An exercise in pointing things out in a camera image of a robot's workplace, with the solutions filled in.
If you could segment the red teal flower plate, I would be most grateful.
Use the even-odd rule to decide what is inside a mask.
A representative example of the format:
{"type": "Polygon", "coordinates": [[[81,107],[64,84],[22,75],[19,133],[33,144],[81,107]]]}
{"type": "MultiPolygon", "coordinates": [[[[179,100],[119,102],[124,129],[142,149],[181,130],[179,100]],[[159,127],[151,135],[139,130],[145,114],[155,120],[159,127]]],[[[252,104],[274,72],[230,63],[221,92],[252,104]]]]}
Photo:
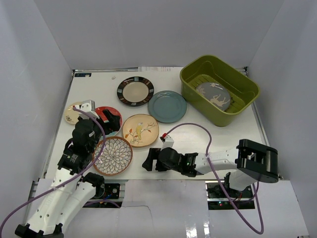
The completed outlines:
{"type": "Polygon", "coordinates": [[[115,109],[113,107],[109,107],[109,106],[98,107],[98,108],[96,108],[96,113],[99,116],[99,119],[98,119],[99,123],[103,122],[102,110],[104,110],[104,109],[109,109],[114,115],[120,115],[121,116],[121,113],[117,109],[115,109]]]}

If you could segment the beige bird pattern plate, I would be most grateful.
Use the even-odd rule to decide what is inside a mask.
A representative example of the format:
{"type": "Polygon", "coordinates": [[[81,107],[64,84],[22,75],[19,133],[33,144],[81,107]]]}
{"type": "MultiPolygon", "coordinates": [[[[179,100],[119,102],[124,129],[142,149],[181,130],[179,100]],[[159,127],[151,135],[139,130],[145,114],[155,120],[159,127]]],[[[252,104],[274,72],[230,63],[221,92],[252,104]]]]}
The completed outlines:
{"type": "Polygon", "coordinates": [[[158,139],[159,124],[151,115],[136,114],[123,123],[122,135],[132,147],[146,147],[158,139]]]}

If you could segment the white petal pattern plate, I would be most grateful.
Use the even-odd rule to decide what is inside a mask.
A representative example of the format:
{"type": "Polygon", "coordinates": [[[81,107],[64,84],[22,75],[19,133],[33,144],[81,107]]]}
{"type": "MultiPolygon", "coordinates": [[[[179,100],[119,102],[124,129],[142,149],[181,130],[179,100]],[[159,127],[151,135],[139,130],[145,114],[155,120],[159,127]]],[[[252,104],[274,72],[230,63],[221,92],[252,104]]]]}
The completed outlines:
{"type": "Polygon", "coordinates": [[[124,172],[132,162],[133,149],[130,143],[118,136],[108,137],[104,148],[100,141],[95,148],[92,160],[98,155],[94,168],[104,176],[116,176],[124,172]]]}

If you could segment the black rimmed beige plate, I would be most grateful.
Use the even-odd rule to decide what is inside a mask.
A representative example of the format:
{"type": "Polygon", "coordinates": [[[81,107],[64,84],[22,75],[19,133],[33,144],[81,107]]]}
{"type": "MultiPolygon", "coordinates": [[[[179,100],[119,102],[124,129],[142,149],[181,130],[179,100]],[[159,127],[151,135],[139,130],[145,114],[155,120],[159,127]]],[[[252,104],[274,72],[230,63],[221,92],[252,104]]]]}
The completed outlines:
{"type": "Polygon", "coordinates": [[[153,84],[144,77],[133,76],[123,80],[117,88],[117,97],[123,104],[139,107],[150,101],[154,95],[153,84]]]}

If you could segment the cream small flower plate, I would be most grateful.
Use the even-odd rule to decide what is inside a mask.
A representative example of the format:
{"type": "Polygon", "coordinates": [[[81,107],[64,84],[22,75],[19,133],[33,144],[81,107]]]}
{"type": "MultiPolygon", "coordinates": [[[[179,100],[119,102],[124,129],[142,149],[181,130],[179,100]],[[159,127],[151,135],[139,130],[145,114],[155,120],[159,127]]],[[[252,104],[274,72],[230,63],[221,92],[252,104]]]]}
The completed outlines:
{"type": "Polygon", "coordinates": [[[75,102],[68,106],[65,109],[63,118],[66,120],[67,123],[75,125],[78,122],[79,113],[73,110],[73,106],[81,105],[83,102],[75,102]]]}

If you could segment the blue-grey ceramic plate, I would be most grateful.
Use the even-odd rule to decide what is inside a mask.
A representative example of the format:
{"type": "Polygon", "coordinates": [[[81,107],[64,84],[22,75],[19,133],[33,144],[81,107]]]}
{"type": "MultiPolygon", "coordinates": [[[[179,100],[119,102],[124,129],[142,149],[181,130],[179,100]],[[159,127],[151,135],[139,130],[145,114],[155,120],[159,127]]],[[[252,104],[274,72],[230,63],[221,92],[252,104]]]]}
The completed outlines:
{"type": "Polygon", "coordinates": [[[175,123],[181,120],[187,111],[185,99],[174,91],[160,91],[148,102],[148,112],[158,122],[175,123]]]}

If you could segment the grey rabbit pattern plate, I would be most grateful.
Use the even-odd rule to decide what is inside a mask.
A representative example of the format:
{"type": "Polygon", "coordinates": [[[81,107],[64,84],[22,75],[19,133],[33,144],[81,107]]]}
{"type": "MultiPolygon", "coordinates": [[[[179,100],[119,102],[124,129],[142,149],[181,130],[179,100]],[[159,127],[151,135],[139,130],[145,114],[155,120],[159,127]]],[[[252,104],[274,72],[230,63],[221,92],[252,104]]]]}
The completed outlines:
{"type": "Polygon", "coordinates": [[[204,96],[210,103],[222,111],[230,105],[229,92],[219,83],[205,82],[196,87],[196,91],[204,96]]]}

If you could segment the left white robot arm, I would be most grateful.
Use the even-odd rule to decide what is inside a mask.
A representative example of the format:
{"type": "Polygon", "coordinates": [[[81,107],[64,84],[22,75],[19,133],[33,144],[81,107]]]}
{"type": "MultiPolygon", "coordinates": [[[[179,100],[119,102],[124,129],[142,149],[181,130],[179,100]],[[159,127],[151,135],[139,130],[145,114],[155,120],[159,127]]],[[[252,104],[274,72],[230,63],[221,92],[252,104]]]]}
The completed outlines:
{"type": "Polygon", "coordinates": [[[92,153],[100,138],[105,137],[104,123],[96,112],[83,105],[76,105],[73,110],[79,112],[80,119],[65,145],[50,189],[30,200],[43,201],[26,224],[17,226],[17,237],[62,238],[81,208],[91,198],[104,194],[104,177],[87,172],[96,162],[92,153]]]}

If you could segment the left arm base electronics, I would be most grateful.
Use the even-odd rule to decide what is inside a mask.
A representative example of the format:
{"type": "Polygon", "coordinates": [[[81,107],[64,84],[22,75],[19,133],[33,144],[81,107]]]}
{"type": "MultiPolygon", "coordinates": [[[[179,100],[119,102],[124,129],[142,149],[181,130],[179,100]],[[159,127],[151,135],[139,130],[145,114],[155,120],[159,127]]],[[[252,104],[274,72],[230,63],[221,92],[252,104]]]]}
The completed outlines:
{"type": "Polygon", "coordinates": [[[97,195],[92,198],[100,204],[120,205],[122,202],[120,198],[120,184],[119,183],[105,183],[98,191],[97,195]]]}

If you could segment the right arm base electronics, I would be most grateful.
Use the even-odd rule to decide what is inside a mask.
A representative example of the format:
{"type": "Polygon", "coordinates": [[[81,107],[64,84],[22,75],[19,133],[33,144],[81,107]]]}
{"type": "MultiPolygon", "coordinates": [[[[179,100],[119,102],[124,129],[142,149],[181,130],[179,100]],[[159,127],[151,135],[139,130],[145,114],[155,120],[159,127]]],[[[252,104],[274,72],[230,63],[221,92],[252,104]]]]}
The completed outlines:
{"type": "MultiPolygon", "coordinates": [[[[209,210],[234,210],[216,180],[206,181],[207,202],[209,210]]],[[[251,186],[243,191],[228,190],[230,198],[239,210],[255,209],[254,193],[251,186]]]]}

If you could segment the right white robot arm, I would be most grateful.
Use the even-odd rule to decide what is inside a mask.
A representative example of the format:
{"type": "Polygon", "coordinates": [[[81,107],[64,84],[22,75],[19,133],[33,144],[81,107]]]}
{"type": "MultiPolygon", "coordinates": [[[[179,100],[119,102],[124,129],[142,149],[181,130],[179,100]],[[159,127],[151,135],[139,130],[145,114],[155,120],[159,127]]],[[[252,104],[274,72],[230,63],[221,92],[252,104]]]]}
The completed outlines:
{"type": "Polygon", "coordinates": [[[229,172],[224,177],[224,193],[236,197],[256,182],[278,182],[278,151],[257,142],[241,139],[232,149],[213,153],[181,154],[173,149],[174,140],[162,137],[161,148],[150,148],[142,167],[148,172],[176,171],[194,178],[213,171],[229,172]]]}

